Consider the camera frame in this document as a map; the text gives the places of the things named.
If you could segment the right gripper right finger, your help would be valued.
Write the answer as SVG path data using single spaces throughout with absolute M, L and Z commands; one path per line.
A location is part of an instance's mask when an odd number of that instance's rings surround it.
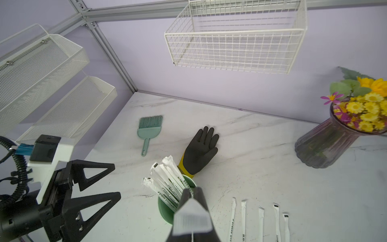
M 203 228 L 193 234 L 194 242 L 220 242 L 201 187 L 194 188 L 193 198 L 203 207 L 201 217 L 205 218 Z

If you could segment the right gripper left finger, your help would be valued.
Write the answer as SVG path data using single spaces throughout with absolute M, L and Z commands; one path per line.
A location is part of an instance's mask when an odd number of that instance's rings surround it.
M 191 193 L 189 191 L 189 189 L 184 189 L 183 193 L 182 193 L 182 197 L 180 199 L 180 202 L 179 202 L 179 205 L 178 205 L 178 210 L 177 212 L 183 207 L 183 205 L 191 198 Z M 176 236 L 173 234 L 173 229 L 179 225 L 178 222 L 173 221 L 173 224 L 172 224 L 172 229 L 168 235 L 168 238 L 166 239 L 166 242 L 191 242 L 192 241 L 192 234 L 186 234 L 186 235 L 179 235 L 179 236 Z

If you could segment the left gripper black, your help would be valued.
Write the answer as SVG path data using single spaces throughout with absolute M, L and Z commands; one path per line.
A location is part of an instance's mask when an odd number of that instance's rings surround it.
M 121 199 L 119 192 L 71 199 L 74 183 L 84 191 L 115 170 L 113 163 L 70 161 L 71 168 L 54 172 L 38 215 L 50 242 L 80 242 L 97 222 Z M 88 220 L 81 211 L 106 202 Z

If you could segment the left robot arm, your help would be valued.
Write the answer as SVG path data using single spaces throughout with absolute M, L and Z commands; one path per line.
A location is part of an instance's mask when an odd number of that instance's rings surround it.
M 73 198 L 114 171 L 112 163 L 71 160 L 74 140 L 41 135 L 34 144 L 16 144 L 6 137 L 16 170 L 7 180 L 16 186 L 1 195 L 1 241 L 9 242 L 43 228 L 51 242 L 79 242 L 121 199 L 119 192 Z

